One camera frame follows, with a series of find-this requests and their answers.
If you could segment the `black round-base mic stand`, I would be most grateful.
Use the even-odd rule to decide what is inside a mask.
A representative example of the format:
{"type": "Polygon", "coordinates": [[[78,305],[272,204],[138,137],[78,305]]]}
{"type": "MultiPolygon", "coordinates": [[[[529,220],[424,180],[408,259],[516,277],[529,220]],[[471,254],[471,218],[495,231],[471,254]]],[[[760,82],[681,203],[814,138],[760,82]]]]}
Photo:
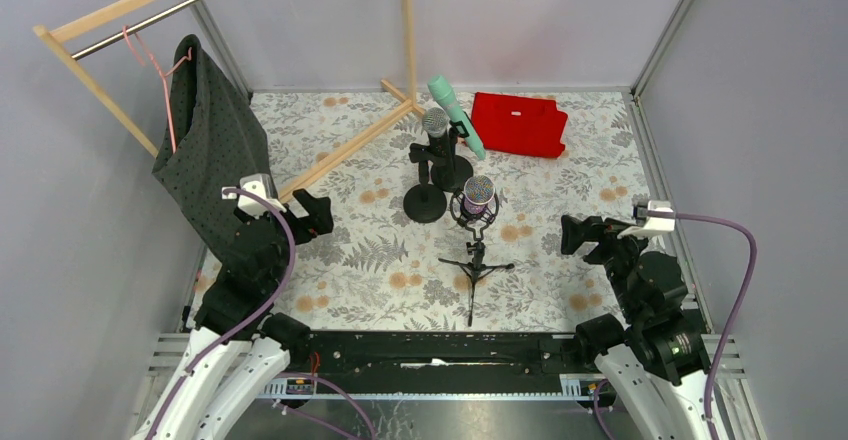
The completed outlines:
{"type": "Polygon", "coordinates": [[[470,162],[456,153],[456,129],[450,126],[441,136],[428,136],[428,139],[429,151],[434,156],[430,169],[434,185],[450,193],[463,187],[474,171],[470,162]]]}

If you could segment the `purple glitter microphone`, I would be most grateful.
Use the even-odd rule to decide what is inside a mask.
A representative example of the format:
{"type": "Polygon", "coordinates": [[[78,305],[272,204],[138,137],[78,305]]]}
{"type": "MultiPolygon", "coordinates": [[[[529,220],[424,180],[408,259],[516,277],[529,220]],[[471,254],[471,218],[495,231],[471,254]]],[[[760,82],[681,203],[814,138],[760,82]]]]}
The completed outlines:
{"type": "Polygon", "coordinates": [[[494,199],[494,182],[486,175],[474,175],[466,180],[462,193],[461,207],[466,216],[469,218],[479,216],[494,199]]]}

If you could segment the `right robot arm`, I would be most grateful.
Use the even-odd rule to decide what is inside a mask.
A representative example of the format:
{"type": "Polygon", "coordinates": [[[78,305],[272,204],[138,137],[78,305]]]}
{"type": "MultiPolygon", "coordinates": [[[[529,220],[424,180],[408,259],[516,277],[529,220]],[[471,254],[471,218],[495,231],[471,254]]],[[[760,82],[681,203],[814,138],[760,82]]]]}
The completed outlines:
{"type": "Polygon", "coordinates": [[[726,439],[709,390],[711,362],[678,260],[651,251],[673,232],[673,212],[639,207],[632,223],[599,216],[561,219],[561,251],[593,244],[585,263],[603,267],[621,310],[579,324],[581,357],[610,384],[645,439],[726,439]]]}

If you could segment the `black tripod shock-mount stand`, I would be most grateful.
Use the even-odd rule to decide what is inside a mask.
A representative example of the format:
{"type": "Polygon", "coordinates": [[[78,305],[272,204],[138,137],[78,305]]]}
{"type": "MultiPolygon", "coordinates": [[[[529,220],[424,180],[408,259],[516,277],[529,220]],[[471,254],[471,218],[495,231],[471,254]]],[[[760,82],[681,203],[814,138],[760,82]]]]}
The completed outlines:
{"type": "Polygon", "coordinates": [[[462,189],[457,189],[448,203],[448,212],[452,219],[464,230],[472,234],[472,240],[466,243],[466,252],[470,256],[467,262],[439,258],[438,261],[448,265],[459,267],[469,281],[469,298],[467,307],[468,327],[473,326],[475,294],[478,283],[491,273],[504,270],[511,271],[515,268],[514,263],[487,265],[484,260],[486,256],[486,244],[484,232],[494,223],[499,213],[499,199],[496,194],[485,205],[474,204],[462,189]]]}

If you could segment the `black glitter microphone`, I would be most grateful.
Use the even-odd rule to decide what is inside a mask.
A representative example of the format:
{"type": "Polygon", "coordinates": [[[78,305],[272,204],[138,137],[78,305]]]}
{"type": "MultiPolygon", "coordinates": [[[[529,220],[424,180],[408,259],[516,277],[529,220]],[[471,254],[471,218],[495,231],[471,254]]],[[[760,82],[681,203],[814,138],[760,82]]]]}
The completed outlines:
{"type": "Polygon", "coordinates": [[[433,183],[443,191],[450,191],[454,188],[455,161],[447,113],[439,107],[426,110],[422,117],[422,128],[428,136],[428,151],[440,159],[440,162],[433,163],[431,169],[433,183]]]}

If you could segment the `mint green microphone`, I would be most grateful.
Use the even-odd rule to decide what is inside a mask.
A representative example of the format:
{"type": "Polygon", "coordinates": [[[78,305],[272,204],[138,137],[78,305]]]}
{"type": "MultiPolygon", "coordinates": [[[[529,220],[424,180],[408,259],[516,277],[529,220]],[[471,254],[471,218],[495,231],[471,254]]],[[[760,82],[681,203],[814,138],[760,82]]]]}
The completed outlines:
{"type": "Polygon", "coordinates": [[[457,128],[459,136],[465,139],[468,148],[479,160],[485,160],[487,151],[483,141],[476,132],[470,116],[462,109],[456,92],[447,79],[442,75],[430,78],[427,83],[433,100],[447,113],[450,124],[457,128]]]}

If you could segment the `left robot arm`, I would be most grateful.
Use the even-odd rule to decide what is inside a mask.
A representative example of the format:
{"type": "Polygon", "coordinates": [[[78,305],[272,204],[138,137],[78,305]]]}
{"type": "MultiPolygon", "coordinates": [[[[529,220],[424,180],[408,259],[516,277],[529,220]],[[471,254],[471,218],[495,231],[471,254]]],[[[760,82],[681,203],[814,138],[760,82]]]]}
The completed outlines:
{"type": "Polygon", "coordinates": [[[328,197],[299,189],[298,217],[257,180],[221,190],[240,225],[235,256],[204,294],[175,372],[136,439],[223,439],[260,391],[308,353],[306,325],[271,309],[291,280],[296,248],[332,232],[328,197]]]}

